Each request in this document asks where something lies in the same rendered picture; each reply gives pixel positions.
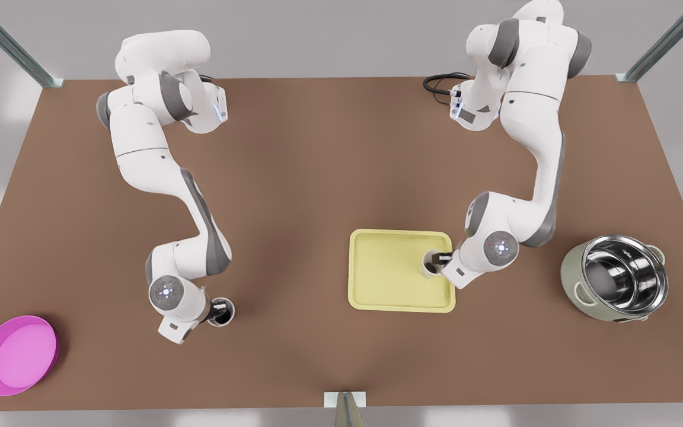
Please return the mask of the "white IKEA cup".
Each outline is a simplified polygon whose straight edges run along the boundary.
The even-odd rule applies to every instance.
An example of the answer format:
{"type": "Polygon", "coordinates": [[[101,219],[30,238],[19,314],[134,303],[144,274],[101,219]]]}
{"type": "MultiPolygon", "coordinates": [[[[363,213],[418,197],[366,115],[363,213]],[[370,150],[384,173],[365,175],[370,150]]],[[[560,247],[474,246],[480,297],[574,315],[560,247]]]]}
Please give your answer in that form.
{"type": "Polygon", "coordinates": [[[235,316],[235,306],[228,298],[214,298],[210,303],[210,311],[206,321],[215,327],[224,327],[235,316]]]}
{"type": "Polygon", "coordinates": [[[434,278],[441,274],[443,268],[440,257],[443,253],[439,250],[427,251],[421,259],[421,274],[425,278],[434,278]]]}

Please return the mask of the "yellow rectangular tray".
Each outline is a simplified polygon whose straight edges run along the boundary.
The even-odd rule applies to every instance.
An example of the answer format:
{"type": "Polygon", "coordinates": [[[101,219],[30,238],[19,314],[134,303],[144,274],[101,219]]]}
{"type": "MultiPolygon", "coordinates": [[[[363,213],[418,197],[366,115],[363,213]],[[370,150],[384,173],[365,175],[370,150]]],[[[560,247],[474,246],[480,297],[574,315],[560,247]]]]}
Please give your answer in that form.
{"type": "Polygon", "coordinates": [[[353,308],[399,313],[450,313],[455,287],[422,271],[423,256],[446,252],[444,232],[358,229],[349,240],[349,289],[353,308]]]}

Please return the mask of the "stainless steel green pot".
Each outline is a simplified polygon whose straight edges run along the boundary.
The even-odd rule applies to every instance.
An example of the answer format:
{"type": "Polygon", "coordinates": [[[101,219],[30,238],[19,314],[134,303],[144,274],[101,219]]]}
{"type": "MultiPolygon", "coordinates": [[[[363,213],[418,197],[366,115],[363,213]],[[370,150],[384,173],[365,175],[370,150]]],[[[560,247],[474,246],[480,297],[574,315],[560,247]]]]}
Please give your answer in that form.
{"type": "Polygon", "coordinates": [[[567,252],[561,285],[581,313],[599,321],[647,321],[668,294],[661,249],[621,234],[600,235],[567,252]]]}

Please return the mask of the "pink round bowl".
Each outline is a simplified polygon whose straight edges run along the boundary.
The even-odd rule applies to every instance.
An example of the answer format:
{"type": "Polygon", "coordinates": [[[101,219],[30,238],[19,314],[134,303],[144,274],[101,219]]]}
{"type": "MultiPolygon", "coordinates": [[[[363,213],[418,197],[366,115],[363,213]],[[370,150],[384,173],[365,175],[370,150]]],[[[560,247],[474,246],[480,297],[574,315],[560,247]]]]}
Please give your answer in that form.
{"type": "Polygon", "coordinates": [[[35,386],[59,359],[59,335],[38,316],[19,316],[0,325],[0,397],[35,386]]]}

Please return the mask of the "silver frame post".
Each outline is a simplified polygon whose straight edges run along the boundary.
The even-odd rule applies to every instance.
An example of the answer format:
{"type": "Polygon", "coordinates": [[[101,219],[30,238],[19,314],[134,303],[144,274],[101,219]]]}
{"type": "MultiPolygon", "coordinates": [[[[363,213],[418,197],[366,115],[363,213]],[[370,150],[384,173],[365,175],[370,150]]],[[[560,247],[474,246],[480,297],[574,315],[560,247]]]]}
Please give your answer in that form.
{"type": "Polygon", "coordinates": [[[366,406],[364,391],[324,392],[324,408],[334,408],[334,427],[366,427],[360,413],[366,406]]]}
{"type": "Polygon", "coordinates": [[[0,49],[43,88],[61,88],[62,78],[54,78],[0,25],[0,49]]]}
{"type": "Polygon", "coordinates": [[[615,74],[618,82],[637,83],[683,38],[683,14],[625,73],[615,74]]]}

